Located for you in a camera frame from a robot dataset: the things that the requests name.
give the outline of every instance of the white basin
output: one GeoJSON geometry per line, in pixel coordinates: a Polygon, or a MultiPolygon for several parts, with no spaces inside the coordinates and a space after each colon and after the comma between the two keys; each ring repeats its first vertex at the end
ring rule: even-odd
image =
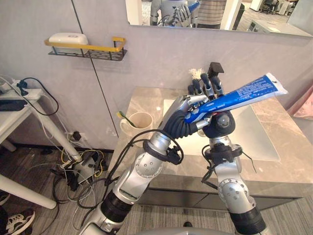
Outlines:
{"type": "MultiPolygon", "coordinates": [[[[174,100],[171,99],[164,100],[163,115],[173,102],[174,100]]],[[[236,122],[235,131],[229,135],[233,144],[239,144],[253,160],[280,160],[271,140],[250,105],[234,109],[231,113],[236,122]]],[[[184,154],[201,156],[201,150],[209,144],[209,139],[194,133],[188,137],[178,139],[177,142],[182,147],[184,154]]]]}

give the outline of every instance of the pink object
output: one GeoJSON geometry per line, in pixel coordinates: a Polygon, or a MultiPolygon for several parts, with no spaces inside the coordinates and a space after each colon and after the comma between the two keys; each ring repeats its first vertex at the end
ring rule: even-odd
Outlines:
{"type": "Polygon", "coordinates": [[[296,118],[313,120],[313,85],[287,112],[296,118]]]}

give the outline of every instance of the mirror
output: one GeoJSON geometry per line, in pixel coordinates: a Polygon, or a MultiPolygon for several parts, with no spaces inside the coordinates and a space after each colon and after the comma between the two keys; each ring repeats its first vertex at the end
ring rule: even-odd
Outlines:
{"type": "Polygon", "coordinates": [[[312,37],[313,0],[126,0],[132,25],[312,37]]]}

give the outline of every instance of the office chair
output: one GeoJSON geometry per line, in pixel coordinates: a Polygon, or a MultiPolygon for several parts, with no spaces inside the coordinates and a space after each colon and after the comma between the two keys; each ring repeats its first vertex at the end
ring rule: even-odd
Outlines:
{"type": "Polygon", "coordinates": [[[268,13],[274,14],[274,9],[276,8],[277,5],[278,0],[265,0],[261,12],[265,12],[266,14],[268,13]]]}

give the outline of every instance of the gray wall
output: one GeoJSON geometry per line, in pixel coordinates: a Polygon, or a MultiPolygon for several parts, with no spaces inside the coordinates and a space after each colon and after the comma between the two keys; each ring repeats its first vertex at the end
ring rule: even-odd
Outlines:
{"type": "MultiPolygon", "coordinates": [[[[278,99],[289,108],[313,79],[313,40],[208,29],[130,26],[124,0],[74,0],[89,42],[111,45],[127,39],[122,62],[94,60],[115,125],[126,111],[135,86],[186,88],[190,68],[207,69],[218,61],[226,90],[272,72],[289,91],[278,99]]],[[[35,76],[55,94],[70,128],[87,134],[94,147],[114,148],[116,137],[90,60],[49,56],[43,40],[55,32],[79,32],[70,0],[0,0],[0,71],[18,78],[35,76]]],[[[19,142],[41,143],[37,123],[12,135],[19,142]]]]}
{"type": "Polygon", "coordinates": [[[313,35],[313,1],[300,0],[288,23],[313,35]]]}

